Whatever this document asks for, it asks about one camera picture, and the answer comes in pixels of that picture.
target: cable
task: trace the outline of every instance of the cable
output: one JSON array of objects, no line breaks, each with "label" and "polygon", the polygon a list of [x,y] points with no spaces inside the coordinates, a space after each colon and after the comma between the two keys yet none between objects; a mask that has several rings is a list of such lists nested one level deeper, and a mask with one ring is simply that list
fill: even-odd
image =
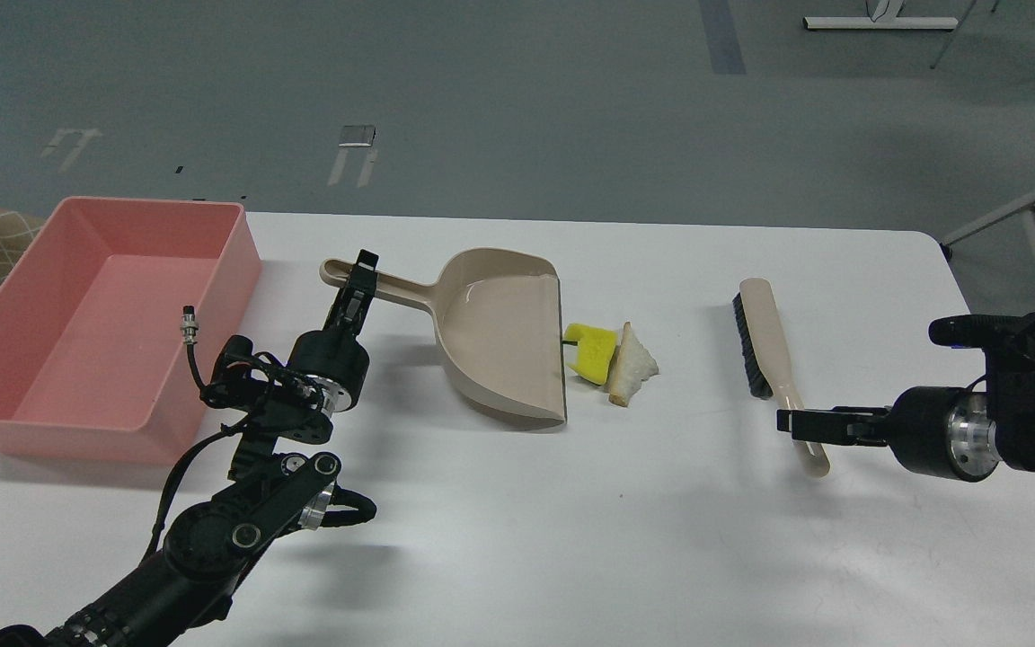
[{"label": "cable", "polygon": [[283,361],[278,360],[278,357],[274,357],[274,353],[268,350],[262,350],[255,353],[256,359],[266,359],[267,363],[271,365],[283,365]]},{"label": "cable", "polygon": [[202,389],[206,388],[206,385],[202,383],[202,375],[198,372],[198,359],[195,357],[195,345],[185,344],[186,346],[186,363],[189,364],[189,376],[194,378],[194,383],[198,385],[198,392],[202,392]]},{"label": "cable", "polygon": [[198,370],[198,360],[195,357],[195,344],[198,344],[198,318],[195,316],[195,307],[185,305],[181,307],[181,343],[186,347],[186,363],[189,364],[189,376],[194,378],[194,383],[198,385],[198,392],[206,388],[202,383],[202,374]]},{"label": "cable", "polygon": [[174,467],[170,468],[170,474],[166,478],[166,484],[161,487],[161,496],[159,499],[159,508],[157,508],[157,516],[154,519],[154,526],[151,528],[151,541],[146,546],[146,552],[143,553],[143,560],[146,561],[147,558],[155,553],[159,549],[159,539],[161,537],[161,531],[166,529],[166,519],[170,512],[170,503],[174,502],[174,495],[178,492],[178,487],[181,484],[181,478],[186,474],[186,470],[189,468],[189,464],[195,462],[198,453],[206,449],[207,446],[213,445],[218,439],[226,439],[233,437],[233,435],[238,434],[245,425],[246,418],[242,418],[233,425],[221,425],[221,430],[217,434],[210,435],[209,438],[202,439],[196,445],[190,446],[189,449],[185,451],[178,459],[178,462],[174,464]]},{"label": "cable", "polygon": [[374,504],[368,496],[358,494],[352,489],[342,487],[334,488],[330,505],[344,505],[351,510],[331,510],[325,513],[322,526],[324,528],[341,528],[342,526],[356,526],[365,524],[378,514],[378,505]]}]

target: brush handle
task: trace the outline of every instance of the brush handle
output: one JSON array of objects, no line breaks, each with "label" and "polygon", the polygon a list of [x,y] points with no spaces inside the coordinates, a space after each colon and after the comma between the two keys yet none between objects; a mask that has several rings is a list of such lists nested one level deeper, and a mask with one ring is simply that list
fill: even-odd
[{"label": "brush handle", "polygon": [[[773,300],[773,287],[765,278],[745,278],[740,283],[740,301],[752,341],[752,355],[773,389],[777,405],[780,409],[804,409],[797,385],[793,383],[793,360],[789,357],[789,343],[786,343],[777,303]],[[816,442],[794,441],[793,449],[805,474],[817,478],[829,474],[825,447]]]}]

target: chair leg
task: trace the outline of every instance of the chair leg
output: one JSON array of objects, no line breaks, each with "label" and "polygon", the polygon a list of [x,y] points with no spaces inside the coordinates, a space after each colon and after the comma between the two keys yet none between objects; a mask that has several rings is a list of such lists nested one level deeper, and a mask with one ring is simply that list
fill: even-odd
[{"label": "chair leg", "polygon": [[970,1],[969,8],[965,9],[965,16],[960,17],[960,22],[956,25],[956,29],[950,31],[949,35],[945,37],[945,45],[941,46],[941,52],[937,54],[937,58],[934,58],[929,69],[937,69],[937,63],[940,63],[941,58],[944,58],[945,52],[948,52],[949,46],[952,45],[954,37],[956,37],[956,33],[965,27],[965,21],[969,20],[969,14],[973,12],[975,5],[977,5],[977,0]]}]

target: bread slice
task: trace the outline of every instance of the bread slice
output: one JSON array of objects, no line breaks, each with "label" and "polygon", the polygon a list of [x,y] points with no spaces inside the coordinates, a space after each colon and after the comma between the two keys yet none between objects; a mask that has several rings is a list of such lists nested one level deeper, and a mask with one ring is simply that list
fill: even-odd
[{"label": "bread slice", "polygon": [[629,406],[629,399],[642,388],[642,382],[660,373],[657,361],[653,360],[649,350],[637,341],[629,321],[621,328],[621,345],[613,356],[613,367],[610,370],[610,402],[619,406]]}]

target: gray floor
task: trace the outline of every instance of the gray floor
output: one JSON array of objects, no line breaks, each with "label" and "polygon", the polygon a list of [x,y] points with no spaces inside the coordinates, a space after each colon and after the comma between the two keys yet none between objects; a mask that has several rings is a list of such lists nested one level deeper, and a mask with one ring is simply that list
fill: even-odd
[{"label": "gray floor", "polygon": [[[0,3],[0,205],[938,236],[1035,184],[1035,3],[989,8],[933,70],[944,32],[801,28],[858,0]],[[336,169],[354,123],[377,156]],[[974,312],[1035,307],[1018,222],[952,267]]]}]

